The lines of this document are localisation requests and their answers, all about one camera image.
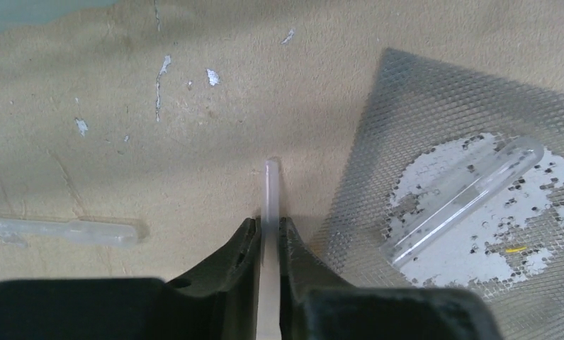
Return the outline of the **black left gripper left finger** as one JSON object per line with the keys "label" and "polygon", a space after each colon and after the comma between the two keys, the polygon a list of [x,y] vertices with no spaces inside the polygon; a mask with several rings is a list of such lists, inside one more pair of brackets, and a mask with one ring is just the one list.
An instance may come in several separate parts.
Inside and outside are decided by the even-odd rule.
{"label": "black left gripper left finger", "polygon": [[247,218],[222,247],[169,281],[1,281],[0,339],[248,339],[260,236]]}

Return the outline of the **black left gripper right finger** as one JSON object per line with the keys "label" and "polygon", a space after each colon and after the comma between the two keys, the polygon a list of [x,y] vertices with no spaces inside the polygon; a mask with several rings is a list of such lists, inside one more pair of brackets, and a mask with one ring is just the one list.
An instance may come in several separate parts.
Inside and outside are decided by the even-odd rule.
{"label": "black left gripper right finger", "polygon": [[502,339],[490,308],[456,288],[359,288],[280,221],[283,339]]}

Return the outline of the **glass stirring rod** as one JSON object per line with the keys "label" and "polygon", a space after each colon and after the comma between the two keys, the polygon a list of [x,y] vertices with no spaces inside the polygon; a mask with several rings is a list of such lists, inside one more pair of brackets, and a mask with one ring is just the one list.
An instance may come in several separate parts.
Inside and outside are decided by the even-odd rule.
{"label": "glass stirring rod", "polygon": [[261,205],[261,254],[256,312],[256,338],[281,339],[281,274],[279,259],[280,222],[279,163],[269,159],[264,166],[264,199]]}

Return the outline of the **clear glass test tube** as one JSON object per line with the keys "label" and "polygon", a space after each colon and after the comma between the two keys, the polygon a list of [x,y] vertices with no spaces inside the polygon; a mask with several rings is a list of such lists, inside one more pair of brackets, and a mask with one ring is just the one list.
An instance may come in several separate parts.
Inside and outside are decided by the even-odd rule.
{"label": "clear glass test tube", "polygon": [[472,215],[509,187],[544,156],[544,146],[531,137],[518,137],[502,149],[468,156],[424,188],[416,218],[402,233],[385,241],[385,260],[399,269],[436,239]]}

